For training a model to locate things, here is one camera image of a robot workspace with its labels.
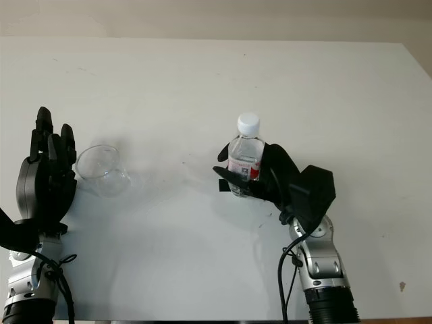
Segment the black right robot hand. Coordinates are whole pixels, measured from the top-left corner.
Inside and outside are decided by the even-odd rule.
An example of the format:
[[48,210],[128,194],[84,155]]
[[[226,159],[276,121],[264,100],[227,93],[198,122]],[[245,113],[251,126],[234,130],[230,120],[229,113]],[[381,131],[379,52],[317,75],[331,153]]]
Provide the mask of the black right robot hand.
[[286,215],[292,213],[290,182],[300,173],[289,154],[278,144],[265,144],[261,168],[257,180],[243,180],[240,175],[226,167],[214,166],[213,171],[221,177],[219,190],[239,187],[246,196],[273,203]]

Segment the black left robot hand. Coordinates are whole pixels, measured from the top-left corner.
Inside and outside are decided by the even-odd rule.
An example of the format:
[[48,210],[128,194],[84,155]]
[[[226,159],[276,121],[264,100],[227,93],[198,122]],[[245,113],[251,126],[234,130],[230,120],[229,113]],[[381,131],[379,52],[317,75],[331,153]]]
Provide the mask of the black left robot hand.
[[30,141],[30,154],[21,165],[16,185],[18,208],[24,223],[40,232],[65,234],[61,220],[70,209],[77,187],[72,165],[76,162],[72,127],[53,131],[51,112],[40,107]]

